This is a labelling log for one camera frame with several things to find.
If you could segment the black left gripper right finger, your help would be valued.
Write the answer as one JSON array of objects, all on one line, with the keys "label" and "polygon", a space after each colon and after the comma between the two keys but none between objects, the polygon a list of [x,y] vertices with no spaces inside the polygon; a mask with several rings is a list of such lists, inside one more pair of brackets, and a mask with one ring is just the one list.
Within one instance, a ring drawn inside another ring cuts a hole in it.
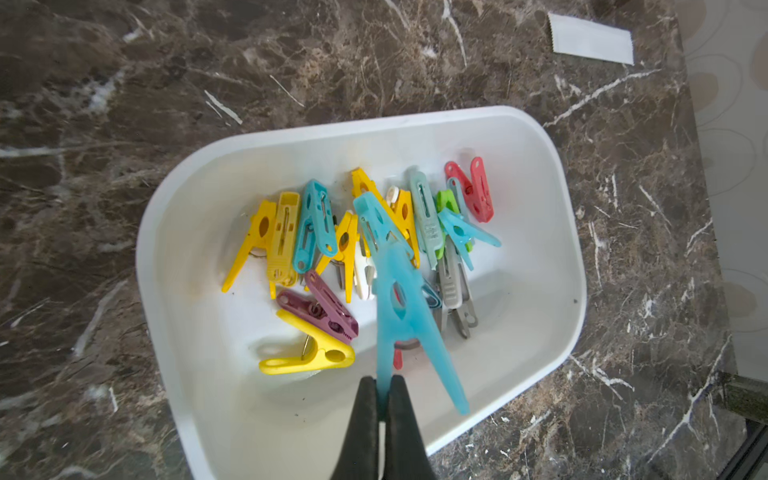
[{"label": "black left gripper right finger", "polygon": [[394,375],[385,402],[383,478],[436,479],[422,440],[405,379]]}]

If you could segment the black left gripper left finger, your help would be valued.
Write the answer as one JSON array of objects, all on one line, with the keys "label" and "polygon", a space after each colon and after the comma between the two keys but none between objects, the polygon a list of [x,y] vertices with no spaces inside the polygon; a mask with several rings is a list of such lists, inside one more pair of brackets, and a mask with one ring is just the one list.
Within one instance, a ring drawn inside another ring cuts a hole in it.
[{"label": "black left gripper left finger", "polygon": [[363,377],[358,386],[341,452],[332,480],[377,479],[379,417],[376,381]]}]

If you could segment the purple clothespin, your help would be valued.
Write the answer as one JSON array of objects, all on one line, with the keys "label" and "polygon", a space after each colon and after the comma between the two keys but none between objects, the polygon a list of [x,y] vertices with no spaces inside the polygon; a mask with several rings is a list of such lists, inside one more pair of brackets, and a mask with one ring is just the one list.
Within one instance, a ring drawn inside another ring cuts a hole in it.
[{"label": "purple clothespin", "polygon": [[312,298],[283,289],[277,294],[277,304],[337,340],[350,344],[359,335],[356,319],[316,270],[308,270],[305,280]]}]

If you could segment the grey clothespin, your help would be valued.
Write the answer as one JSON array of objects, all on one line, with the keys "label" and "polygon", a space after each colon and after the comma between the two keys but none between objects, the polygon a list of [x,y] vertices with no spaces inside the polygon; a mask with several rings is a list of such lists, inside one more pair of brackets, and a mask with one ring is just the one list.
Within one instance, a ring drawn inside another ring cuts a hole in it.
[{"label": "grey clothespin", "polygon": [[437,264],[439,293],[443,306],[438,316],[438,328],[443,331],[452,318],[458,333],[471,337],[471,328],[478,325],[471,290],[463,261],[450,237],[445,238],[443,257]]}]

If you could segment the white clothespin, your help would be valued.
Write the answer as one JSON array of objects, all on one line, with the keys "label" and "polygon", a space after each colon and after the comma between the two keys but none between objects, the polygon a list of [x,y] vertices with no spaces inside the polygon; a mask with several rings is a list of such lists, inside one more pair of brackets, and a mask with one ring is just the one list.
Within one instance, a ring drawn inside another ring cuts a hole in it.
[{"label": "white clothespin", "polygon": [[[367,245],[366,239],[364,238],[363,231],[360,225],[359,217],[358,217],[358,226],[359,226],[361,241],[365,245]],[[362,300],[372,299],[374,297],[372,287],[373,287],[373,280],[376,277],[376,267],[373,263],[373,259],[371,258],[370,249],[369,249],[369,256],[366,257],[364,255],[364,248],[360,247],[360,242],[358,242],[358,244],[355,246],[354,269],[355,269],[355,273],[354,273],[355,287],[360,298]]]}]

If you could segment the pale teal clothespin bottom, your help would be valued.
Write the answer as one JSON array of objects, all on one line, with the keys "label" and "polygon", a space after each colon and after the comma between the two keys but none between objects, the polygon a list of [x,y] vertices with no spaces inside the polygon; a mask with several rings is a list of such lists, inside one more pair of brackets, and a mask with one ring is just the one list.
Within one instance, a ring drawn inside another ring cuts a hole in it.
[{"label": "pale teal clothespin bottom", "polygon": [[418,169],[409,171],[415,219],[421,232],[425,253],[431,270],[438,264],[437,252],[444,246],[441,224],[427,176]]}]

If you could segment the dark teal clothespin top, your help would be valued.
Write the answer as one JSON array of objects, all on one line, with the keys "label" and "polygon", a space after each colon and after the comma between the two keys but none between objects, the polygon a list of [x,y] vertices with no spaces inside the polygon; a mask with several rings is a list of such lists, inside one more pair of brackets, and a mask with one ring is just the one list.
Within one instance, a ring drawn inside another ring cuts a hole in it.
[{"label": "dark teal clothespin top", "polygon": [[474,265],[469,256],[469,252],[466,250],[466,246],[471,240],[479,240],[494,247],[502,246],[502,243],[498,238],[473,224],[468,223],[461,215],[450,209],[444,209],[439,212],[438,219],[447,237],[451,239],[457,253],[470,271],[474,269]]}]

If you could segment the green clothespin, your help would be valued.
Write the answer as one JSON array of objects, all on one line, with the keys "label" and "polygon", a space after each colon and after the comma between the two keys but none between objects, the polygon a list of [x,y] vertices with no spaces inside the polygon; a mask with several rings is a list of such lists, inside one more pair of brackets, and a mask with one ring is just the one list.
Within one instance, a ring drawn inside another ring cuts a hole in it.
[{"label": "green clothespin", "polygon": [[[461,207],[460,207],[459,203],[457,202],[457,200],[455,198],[455,195],[454,195],[452,190],[447,189],[447,190],[438,191],[438,193],[437,193],[437,195],[435,197],[435,202],[436,202],[436,207],[437,207],[438,213],[441,212],[443,209],[447,208],[447,209],[451,210],[452,212],[454,212],[456,214],[459,214],[460,216],[462,216],[462,218],[464,218],[466,220],[466,215],[464,215],[462,213]],[[443,245],[443,247],[438,249],[437,252],[436,252],[436,257],[437,257],[438,260],[442,259],[443,256],[444,256],[445,240],[446,240],[446,238],[447,238],[446,234],[445,234],[445,232],[443,232],[444,245]],[[467,252],[472,252],[473,248],[474,248],[474,240],[472,240],[467,245],[465,245],[465,247],[466,247]]]}]

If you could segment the red clothespin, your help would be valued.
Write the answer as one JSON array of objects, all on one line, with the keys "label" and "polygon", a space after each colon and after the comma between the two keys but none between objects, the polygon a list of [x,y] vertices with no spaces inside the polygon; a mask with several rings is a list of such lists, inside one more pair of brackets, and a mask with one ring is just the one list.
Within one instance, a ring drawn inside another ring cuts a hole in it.
[{"label": "red clothespin", "polygon": [[403,352],[416,349],[420,346],[420,343],[416,339],[409,341],[400,341],[395,343],[395,353],[393,359],[393,366],[397,371],[403,368]]},{"label": "red clothespin", "polygon": [[444,172],[448,179],[455,178],[461,187],[468,211],[481,223],[488,223],[494,216],[484,161],[477,156],[470,162],[471,178],[468,178],[455,161],[447,162]]}]

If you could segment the yellow clothespin pair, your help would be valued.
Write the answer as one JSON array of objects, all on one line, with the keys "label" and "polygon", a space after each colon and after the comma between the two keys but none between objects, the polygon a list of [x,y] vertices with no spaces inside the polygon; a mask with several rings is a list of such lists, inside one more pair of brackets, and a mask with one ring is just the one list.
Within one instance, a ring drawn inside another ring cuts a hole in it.
[{"label": "yellow clothespin pair", "polygon": [[277,316],[308,336],[308,351],[299,357],[262,360],[259,370],[263,374],[283,375],[347,368],[355,362],[356,355],[351,345],[284,309],[280,309]]}]

